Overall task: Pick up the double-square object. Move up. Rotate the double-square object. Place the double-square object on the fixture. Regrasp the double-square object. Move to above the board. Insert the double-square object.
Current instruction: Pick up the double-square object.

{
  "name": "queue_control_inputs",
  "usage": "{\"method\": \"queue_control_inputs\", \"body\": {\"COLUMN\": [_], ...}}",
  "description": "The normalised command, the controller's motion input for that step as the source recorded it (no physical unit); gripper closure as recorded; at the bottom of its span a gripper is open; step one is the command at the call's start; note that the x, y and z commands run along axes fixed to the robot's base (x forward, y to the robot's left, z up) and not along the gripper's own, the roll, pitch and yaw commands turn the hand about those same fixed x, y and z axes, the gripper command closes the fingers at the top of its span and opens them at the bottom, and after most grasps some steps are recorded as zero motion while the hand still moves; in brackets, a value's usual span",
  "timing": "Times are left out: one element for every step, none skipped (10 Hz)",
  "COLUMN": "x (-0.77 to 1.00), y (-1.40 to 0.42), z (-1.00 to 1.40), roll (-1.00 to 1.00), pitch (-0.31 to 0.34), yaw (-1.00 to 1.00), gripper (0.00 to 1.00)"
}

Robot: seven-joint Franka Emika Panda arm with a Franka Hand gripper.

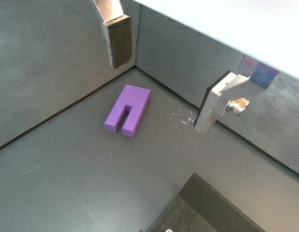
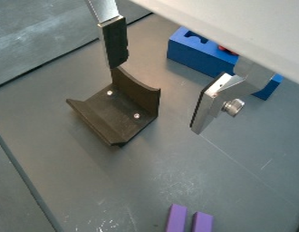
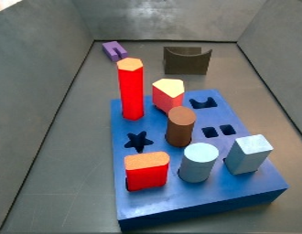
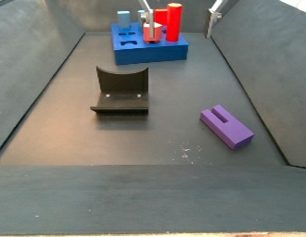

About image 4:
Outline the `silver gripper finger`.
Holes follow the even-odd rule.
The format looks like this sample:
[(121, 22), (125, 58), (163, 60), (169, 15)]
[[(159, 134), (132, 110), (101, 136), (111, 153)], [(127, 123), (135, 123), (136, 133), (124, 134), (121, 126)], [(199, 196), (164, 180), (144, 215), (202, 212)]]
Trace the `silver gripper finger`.
[(141, 6), (141, 9), (144, 10), (144, 14), (141, 16), (141, 19), (144, 23), (149, 25), (149, 30), (153, 31), (153, 23), (155, 23), (155, 11), (151, 8), (147, 0), (137, 0)]
[(212, 27), (215, 22), (222, 18), (222, 9), (228, 0), (215, 0), (212, 7), (208, 9), (208, 22), (206, 28), (206, 37), (210, 38), (212, 36)]

